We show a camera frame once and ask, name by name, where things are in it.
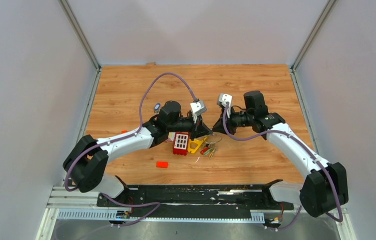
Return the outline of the large metal keyring with tags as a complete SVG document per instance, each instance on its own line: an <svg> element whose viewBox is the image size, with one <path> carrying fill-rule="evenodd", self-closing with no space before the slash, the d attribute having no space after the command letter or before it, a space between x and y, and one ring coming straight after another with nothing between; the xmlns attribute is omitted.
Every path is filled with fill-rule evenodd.
<svg viewBox="0 0 376 240"><path fill-rule="evenodd" d="M202 148L200 155L212 159L217 151L217 144L222 140L219 134L210 134L203 138Z"/></svg>

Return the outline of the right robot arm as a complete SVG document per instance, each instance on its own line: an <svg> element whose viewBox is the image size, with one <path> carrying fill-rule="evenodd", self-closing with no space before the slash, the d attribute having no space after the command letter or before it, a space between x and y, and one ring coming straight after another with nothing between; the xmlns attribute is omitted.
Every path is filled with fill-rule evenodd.
<svg viewBox="0 0 376 240"><path fill-rule="evenodd" d="M241 141L234 136L236 129L251 127L255 135L245 137L244 141L262 137L281 151L304 178L304 183L280 179L268 183L261 195L263 206L273 209L280 202L296 204L315 218L328 215L342 222L342 205L349 201L345 167L339 162L329 162L308 147L284 118L276 112L269 112L260 91L244 93L245 107L239 111L234 109L232 98L227 93L218 96L221 114L212 130Z"/></svg>

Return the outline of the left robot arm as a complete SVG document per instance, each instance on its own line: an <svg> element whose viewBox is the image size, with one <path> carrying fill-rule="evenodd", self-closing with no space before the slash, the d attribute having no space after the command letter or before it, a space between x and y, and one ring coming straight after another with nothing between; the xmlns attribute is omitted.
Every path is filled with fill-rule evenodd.
<svg viewBox="0 0 376 240"><path fill-rule="evenodd" d="M140 129L98 139L85 135L65 159L63 168L80 192L106 194L111 202L122 207L128 203L129 193L118 177L105 173L106 165L118 157L165 142L169 133L188 133L192 140L211 134L201 117L207 110L203 101L192 102L190 107L187 116L183 116L180 104L170 100Z"/></svg>

